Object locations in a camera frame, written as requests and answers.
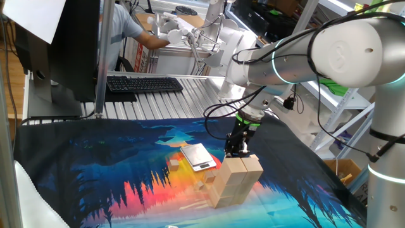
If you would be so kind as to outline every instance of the cable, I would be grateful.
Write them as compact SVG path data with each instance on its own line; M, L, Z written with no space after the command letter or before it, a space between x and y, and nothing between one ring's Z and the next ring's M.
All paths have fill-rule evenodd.
M212 133L210 133L210 131L209 131L209 129L208 129L208 120L209 120L209 119L217 119L217 118L228 117L228 116L230 116L230 115L232 115L232 114L234 114L234 113L237 113L238 111L240 111L241 109L243 109L244 107L246 107L250 102L252 102L252 100L253 100L263 89L265 89L265 88L266 88L266 86L262 86L262 87L260 87L260 89L258 89L257 91L254 91L254 92L252 92L251 94L249 94L249 95L247 95L247 96L244 96L243 98L236 99L235 101L227 102L227 103L224 103L224 104L214 104L214 105L211 105L211 106L207 107L207 108L204 110L204 113L203 113L203 116L205 117L204 126L205 126L205 129L206 129L207 133L208 133L211 137L213 137L213 138L215 138L215 139L219 139L219 140L230 140L230 139L234 139L234 138L238 137L240 134L242 134L250 125L246 125L240 132L234 134L234 135L231 136L231 137L226 137L226 138L216 137L216 136L212 135ZM243 100L245 100L245 99L247 99L247 98L250 98L250 97L252 97L252 98L251 98L248 102L246 102L246 103L245 103L244 105L242 105L240 108L237 108L235 111L232 111L232 112L230 112L230 113L227 113L227 114L222 115L222 116L219 116L219 117L211 117L211 116L210 116L214 111L216 111L216 110L218 110L218 109L220 109L220 108L223 108L223 107L225 107L225 106L230 106L231 104L234 104L234 103L239 102L239 101L243 101Z
M314 40L315 40L316 36L317 36L322 30L324 30L324 29L326 29L326 28L328 28L328 27L331 27L331 26L333 26L333 25L338 25L338 24L340 24L340 23L348 22L348 21L351 21L351 20L360 20L360 19L365 19L365 18L376 18L376 17L386 17L386 18L389 18L389 19L392 19L392 20L396 20L396 21L398 21L398 22L405 22L405 18L403 18L403 17L401 17L401 16L398 16L398 15L393 15L393 14L391 14L391 13L380 13L380 12L378 12L378 13L366 13L366 14L359 15L360 13L364 13L364 12L366 12L366 11L368 11L368 10L373 9L373 8L377 8L377 7L386 5L386 4L403 2L403 1L405 1L405 0L390 0L390 1L385 1L385 2L382 2L382 3L375 4L375 5L373 5L373 6L369 6L369 7L367 7L367 8L361 9L361 10L359 10L359 11L350 12L350 13L348 13L346 16L343 16L342 18L337 18L337 19L331 20L331 21L329 21L329 22L323 24L321 27L312 28L312 29L309 29L309 30L307 30L307 31L305 31L305 32L303 32L303 33L300 33L300 34L298 34L298 35L296 35L296 36L294 36L294 37L291 37L289 40L287 40L287 41L281 43L280 45L278 45L277 47L275 47L275 48L273 48L272 50L268 51L266 54L262 55L261 57L259 57L259 58L256 59L256 60L247 60L247 61L239 61L239 60L238 60L238 55L239 55L239 53L241 53L242 51L247 51L248 49L246 49L246 50L241 50L241 51L239 51L238 53L235 53L234 55L232 55L232 60L233 60L234 62L240 64L240 65L241 65L241 64L243 64L243 65L250 65L250 64L258 63L258 62L262 61L263 59L265 59L267 56L269 56L269 55L271 55L272 53L274 53L275 51L277 51L277 50L279 50L280 48L284 47L284 46L287 45L288 43L290 43L290 42L292 42L292 41L294 41L294 40L296 40L296 39L298 39L298 38L300 38L300 37L303 37L304 35L308 35L308 34L310 34L310 33L313 32L312 37L311 37L311 40L310 40L309 45L308 45L308 49L307 49L307 60L308 60L308 64L309 64L309 66L311 67L312 71L314 71L314 73L316 74L316 79L317 79L317 81L318 81L318 86L319 86L319 91L318 91L318 92L319 92L319 98L318 98L318 123L319 123L321 129L322 129L323 131L325 131L329 136L333 137L335 140L340 141L339 139L337 139L336 137L334 137L333 135L331 135L331 133L327 132L327 131L323 128L322 124L320 123L321 90L320 90L319 78L320 78L320 77L325 77L325 76L322 75L321 73L319 73L319 72L316 70L315 64L314 64L314 62L313 62L313 60L312 60L312 57L311 57L312 46L313 46ZM362 151L362 150L357 149L357 148L353 148L353 147L347 145L347 144L344 143L344 142L341 142L341 143L342 143L343 145L345 145L345 146L347 146L347 147L353 149L353 150L356 150L356 151L359 151L359 152L361 152L361 153L364 153L364 154L370 159L370 161L372 161L372 162L376 162L376 161L378 160L378 157L377 157L377 156L373 156L373 155L371 155L371 154L369 154L369 153L367 153L367 152L365 152L365 151Z
M313 60L312 60L312 58L311 58L311 54L312 54L311 52L312 52L312 46L313 46L313 43L314 43L314 40L315 40L316 36L317 36L322 30L325 30L326 28L328 28L328 27L330 27L330 26L333 26L333 25L337 25L337 24L340 24L340 23L348 22L348 21L351 21L351 20L359 20L359 19L374 18L374 17L386 17L386 18L389 18L389 19L392 19L392 20L397 20L398 22L405 22L405 18L403 18L403 17L401 17L401 16L393 15L393 14L391 14L391 13L380 13L380 12L378 12L378 13L366 13L366 14L363 14L363 15L358 15L359 13L362 13L362 12L365 12L365 11L367 11L367 10L370 10L370 9L373 9L373 8L376 8L376 7L379 7L379 6L382 6L382 5L384 5L384 4L390 4L390 3L394 3L394 2L400 2L400 1L392 0L392 1L382 2L382 3L376 4L376 5L367 7L367 8L365 8L365 9L362 9L361 11L351 12L351 13L349 13L347 16L344 16L344 17L342 17L342 18L338 18L338 19L334 19L334 20L332 20L332 21L329 21L329 22L325 23L324 25L322 25L321 27L319 27L319 28L317 28L317 29L315 30L315 32L314 32L314 34L312 35L311 40L310 40L310 42L309 42L309 44L308 44L308 50L307 50L308 64L309 64L309 66L311 67L312 71L314 71L314 73L316 74L316 81L317 81L317 83L318 83L318 124L319 124L319 126L320 126L321 129L322 129L325 133L327 133L330 137L332 137L332 138L334 138L335 140L339 141L339 142L342 143L343 145L345 145L345 146L347 146L348 148L351 148L351 149L353 149L353 150L355 150L355 151L359 151L359 152L361 152L361 153L364 153L364 154L368 157L368 159L369 159L371 162L373 162L373 163L375 163L376 161L378 161L378 159L379 159L379 157L380 157L380 155L378 155L379 153L380 153L381 155L383 155L384 153L386 153L386 151L387 151L392 145L394 145L394 143L395 143L394 141L397 141L398 139L404 137L405 134L402 135L402 136L399 136L396 140L394 140L394 141L392 141L392 142L388 142L388 143L384 146L384 147L386 147L386 148L384 148L384 150L383 150L382 152L381 152L381 150L380 150L380 151L377 153L377 155L371 155L371 154L368 153L368 152L365 152L365 151L360 150L360 149L358 149L358 148L354 148L354 147L352 147L352 146L349 146L348 144L346 144L346 143L342 142L341 140L337 139L336 137L334 137L331 133L327 132L327 131L323 128L322 124L320 123L321 85L320 85L320 79L319 79L319 78L320 78L321 74L316 70L315 64L314 64L314 62L313 62Z
M17 135L17 108L15 105L15 101L14 101L14 97L13 97L13 91L11 90L11 80L10 80L10 75L8 72L8 51L7 51L7 38L6 38L6 27L4 26L4 20L3 20L3 15L0 15L0 20L1 20L1 27L3 28L3 41L4 41L4 48L5 48L5 53L6 53L6 80L7 80L7 87L8 87L8 93L10 96L10 100L11 100L11 105L13 106L13 112L14 112L14 142L13 142L13 151L15 148L15 138Z
M315 30L316 30L316 28L308 29L308 30L306 30L305 32L302 32L302 33L296 35L295 37L290 38L289 40L287 40L287 41L281 43L281 44L278 45L277 47L275 47L275 48L273 48L272 50L268 51L266 54L262 55L262 56L259 57L258 59L255 59L255 60L247 60L247 61L239 61L239 60L238 60L238 55L239 55L239 53L241 53L242 51L252 51L252 50L255 50L255 49L260 49L260 47L241 50L241 51L239 51L239 52L237 52L237 53L235 53L235 54L232 55L232 60L233 60L234 62L240 64L240 65L241 65L241 64L251 65L251 64L258 63L258 62L262 61L263 59L265 59L267 56L271 55L273 52L275 52L275 51L279 50L280 48L284 47L285 45L291 43L292 41L294 41L294 40L296 40L296 39L298 39L298 38L300 38L300 37L303 37L303 36L305 36L305 35L308 35L308 34L314 32Z
M221 18L221 15L218 15L217 17L216 17L216 19L212 22L212 23L210 23L209 25L206 25L206 26L202 26L202 27L200 27L199 29L205 29L205 28L207 28L207 27L210 27L211 25L213 25L218 19L220 19Z
M143 9L145 11L145 13L147 13L146 9L144 9L142 6L139 6L141 9Z
M26 118L26 119L22 120L21 123L20 123L20 126L22 126L23 124L25 124L25 123L27 123L28 121L31 121L31 120L60 120L60 119L63 119L63 120L83 120L83 119L86 119L86 118L90 118L93 115L94 115L94 110L85 117L59 117L59 118L58 117L53 117L53 118L50 118L50 117L29 117L29 118Z
M294 102L296 102L297 101L297 98L299 98L300 100L301 100L301 104L302 104L302 111L299 111L299 108L298 108L298 104L299 103L297 103L297 112L298 112L298 114L303 114L304 113L304 101L302 100L302 98L300 97L300 95L297 93L297 84L294 84L294 90L291 90L293 93L289 96L289 98L291 99L291 96L292 96L292 100L294 101Z
M8 42L9 42L9 44L10 44L10 50L11 50L11 52L12 52L15 56L18 57L17 53L14 52L13 47L11 47L11 44L12 44L12 43L14 44L14 47L15 47L15 41L14 41L14 35L13 35L13 26L11 25L11 22L10 22L9 19L7 19L6 28L7 28L8 25L10 26L11 36L12 36L12 38L11 38L9 32L6 30L7 39L8 39Z

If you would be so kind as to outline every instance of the person's arm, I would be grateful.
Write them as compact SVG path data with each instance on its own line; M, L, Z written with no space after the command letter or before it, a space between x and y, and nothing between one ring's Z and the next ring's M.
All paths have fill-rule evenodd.
M142 31L140 35L133 38L149 50L163 48L170 44L168 41L159 39L154 35L149 35L145 31Z

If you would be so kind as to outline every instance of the white paper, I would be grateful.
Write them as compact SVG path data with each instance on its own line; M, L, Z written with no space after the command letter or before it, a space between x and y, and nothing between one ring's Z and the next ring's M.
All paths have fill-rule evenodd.
M6 0L3 13L51 44L66 0Z
M16 161L15 172L23 227L69 228L40 196L24 168Z

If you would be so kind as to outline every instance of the black cable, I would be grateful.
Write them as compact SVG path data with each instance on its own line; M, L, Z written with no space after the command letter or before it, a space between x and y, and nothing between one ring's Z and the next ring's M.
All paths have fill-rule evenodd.
M402 135L396 137L394 140L387 142L380 149L380 151L377 152L377 158L380 158L381 156L383 156L396 142L400 141L403 137L405 137L405 134L402 134Z
M263 61L263 63L269 63L269 62L271 62L271 61L273 61L275 59L283 58L283 57L289 57L289 56L306 56L306 54L283 54L283 55L280 55L280 56L276 56L276 57L274 57L272 59L269 59L269 60L266 60L266 61L262 60L262 61Z
M337 24L344 23L344 22L348 22L348 21L351 21L351 20L360 20L360 19L365 19L365 18L376 18L376 17L386 17L386 18L389 18L389 19L391 19L391 20L396 20L396 21L398 21L398 22L404 23L404 22L405 22L405 18L403 18L403 17L401 17L401 16L398 16L398 15L393 15L393 14L391 14L391 13L381 13L381 12L377 12L377 13L366 13L366 14L358 15L359 13L365 12L365 11L367 11L367 10L370 10L370 9L373 9L373 8L376 8L376 7L385 5L385 4L390 4L390 3L394 3L394 2L400 2L400 1L392 0L392 1L382 2L382 3L376 4L376 5L367 7L367 8L365 8L365 9L361 10L361 11L351 12L351 13L349 13L347 16L344 16L344 17L342 17L342 18L338 18L338 19L334 19L334 20L332 20L332 21L329 21L329 22L325 23L324 25L322 25L321 27L319 27L319 28L317 28L317 29L315 30L315 32L313 33L313 35L312 35L312 37L311 37L311 40L310 40L310 42L309 42L309 44L308 44L308 50L307 50L308 64L309 64L309 66L311 67L312 71L314 71L314 73L316 74L316 80L317 80L317 83L318 83L318 92L319 92L319 96L318 96L318 124L319 124L319 126L320 126L321 129L322 129L325 133L327 133L330 137L332 137L332 138L334 138L335 140L339 141L339 142L342 143L343 145L345 145L345 146L347 146L348 148L351 148L351 149L353 149L353 150L355 150L355 151L359 151L359 152L361 152L361 153L364 153L364 154L369 158L369 160L370 160L371 162L376 162L376 161L378 161L378 159L379 159L380 156L379 156L378 154L377 154L377 155L371 155L370 153L367 153L367 152L365 152L365 151L363 151L363 150L360 150L360 149L354 148L354 147L352 147L352 146L349 146L348 144L342 142L341 140L339 140L339 139L337 139L336 137L334 137L333 135L331 135L331 133L327 132L327 131L323 128L323 126L321 125L321 123L320 123L321 85L320 85L320 80L319 80L319 77L321 76L321 74L316 70L315 64L314 64L314 62L313 62L313 60L312 60L312 57L311 57L311 54L312 54L312 53L311 53L311 52L312 52L312 46L313 46L313 43L314 43L314 40L315 40L316 36L317 36L322 30L325 30L326 28L328 28L328 27L330 27L330 26L337 25ZM383 152L381 152L381 153L380 153L380 151L379 151L379 153L380 153L380 154L386 153L386 151L388 150L387 148L390 148L389 145L392 146L393 144L394 144L394 142L388 142L388 143L386 144L387 147L386 147L385 151L383 151Z
M83 120L94 115L94 110L85 117L29 117L21 121L20 126L31 120Z
M13 35L13 26L11 25L11 22L9 19L7 19L6 28L8 25L10 26L10 30L11 30L11 37L10 37L10 33L8 32L7 29L6 29L6 33L7 33L8 43L10 45L10 50L15 56L18 57L17 53L13 50L13 47L11 46L11 44L14 44L14 47L15 47L15 41L14 41L14 35Z
M353 150L359 151L361 153L364 153L365 155L367 155L368 158L372 157L372 155L370 153L367 153L361 149L357 149L354 148L352 146L349 146L348 144L342 142L340 139L336 138L335 136L333 136L331 133L329 133L325 128L323 128L322 124L321 124L321 120L320 120L320 113L321 113L321 84L319 83L319 75L316 76L316 81L318 82L318 124L321 127L321 129L328 134L330 137L334 138L336 141L340 142L341 144L347 146L348 148L351 148Z
M8 50L7 50L7 38L6 38L6 27L4 26L4 20L3 20L3 15L0 15L0 20L1 20L1 26L3 28L3 41L4 41L4 48L5 48L5 53L6 53L6 80L7 80L7 88L8 88L8 93L10 96L11 100L11 105L13 106L13 112L14 112L14 142L13 142L13 151L15 148L15 137L17 134L17 127L18 127L18 119L17 119L17 108L15 105L14 97L13 97L13 91L11 90L11 80L10 80L10 75L8 72Z
M231 102L227 102L227 103L223 103L223 104L214 104L214 105L211 105L211 106L207 107L207 108L204 110L204 113L203 113L203 115L204 115L204 117L205 117L204 126L205 126L205 129L206 129L207 133L208 133L211 137L213 137L213 138L215 138L215 139L219 139L219 140L231 140L231 139L234 139L234 138L238 137L240 134L242 134L250 125L246 125L241 131L239 131L238 133L234 134L234 135L231 136L231 137L226 137L226 138L216 137L216 136L212 135L212 133L210 133L210 131L209 131L209 129L208 129L208 120L209 120L209 119L217 119L217 118L228 117L228 116L230 116L230 115L232 115L232 114L234 114L234 113L237 113L238 111L240 111L241 109L243 109L244 107L246 107L250 102L252 102L252 100L253 100L263 89L265 89L265 88L266 88L266 86L262 86L262 87L260 87L260 89L258 89L257 91L254 91L254 92L252 92L251 94L249 94L249 95L247 95L247 96L244 96L243 98L236 99L235 101L231 101ZM242 105L241 107L237 108L235 111L232 111L232 112L230 112L230 113L227 113L227 114L222 115L222 116L219 116L219 117L211 117L211 114L212 114L214 111L216 111L216 110L218 110L218 109L220 109L220 108L223 108L223 107L225 107L225 106L230 106L231 104L234 104L234 103L236 103L236 102L243 101L243 100L245 100L245 99L247 99L247 98L250 98L250 97L252 97L252 98L251 98L248 102L246 102L246 103L245 103L244 105Z
M143 9L145 11L145 13L147 13L146 9L144 9L142 6L139 6L141 9Z
M220 19L221 18L221 15L218 15L217 17L216 17L216 19L212 22L212 23L210 23L209 25L206 25L206 26L202 26L202 27L200 27L199 29L205 29L205 28L207 28L207 27L210 27L211 25L213 25L218 19Z
M220 36L221 26L222 26L222 21L221 21L220 26L219 26L219 28L218 28L218 34L216 35L215 42L218 40L218 38L219 38L219 36ZM216 44L214 44L213 48L211 49L211 52L213 52L213 51L215 50L215 47L216 47ZM203 74L203 71L204 71L204 68L205 68L206 65L207 65L207 64L204 63L204 65L203 65L202 68L201 68L201 71L197 72L197 75L202 75L202 74Z
M303 114L304 113L304 101L302 100L302 98L300 97L300 95L297 93L297 84L294 84L294 90L291 90L293 93L289 96L289 98L291 98L291 96L292 96L292 99L293 99L293 101L294 102L297 102L298 101L298 99L297 98L299 98L300 100L301 100L301 104L302 104L302 111L299 111L299 108L298 108L298 102L297 102L297 112L298 112L298 114Z
M241 53L242 51L251 51L251 50L255 50L255 49L260 49L260 47L259 47L259 48L251 48L251 49L241 50L241 51L239 51L239 52L237 52L237 53L235 53L235 54L232 55L232 60L233 60L234 62L240 64L240 65L242 65L242 64L243 64L243 65L250 65L250 64L258 63L258 62L262 61L263 59L265 59L267 56L271 55L273 52L275 52L275 51L279 50L280 48L284 47L285 45L291 43L292 41L294 41L294 40L296 40L296 39L298 39L298 38L301 38L301 37L303 37L303 36L305 36L305 35L308 35L308 34L314 32L315 30L316 30L316 28L308 29L308 30L306 30L306 31L304 31L304 32L302 32L302 33L300 33L300 34L294 36L294 37L291 37L289 40L287 40L287 41L281 43L281 44L278 45L277 47L273 48L272 50L268 51L266 54L264 54L264 55L262 55L261 57L259 57L258 59L255 59L255 60L247 60L247 61L239 61L237 57L238 57L239 53Z
M299 111L299 108L298 108L299 103L297 103L297 112L298 112L298 114L303 114L304 113L304 101L302 101L302 98L300 97L299 94L297 94L297 97L301 100L301 104L302 104L302 110Z

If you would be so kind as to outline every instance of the black keyboard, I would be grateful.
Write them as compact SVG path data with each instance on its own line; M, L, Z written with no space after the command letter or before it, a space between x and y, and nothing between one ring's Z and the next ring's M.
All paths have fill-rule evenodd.
M174 78L127 78L108 76L107 85L111 92L173 92L183 90Z

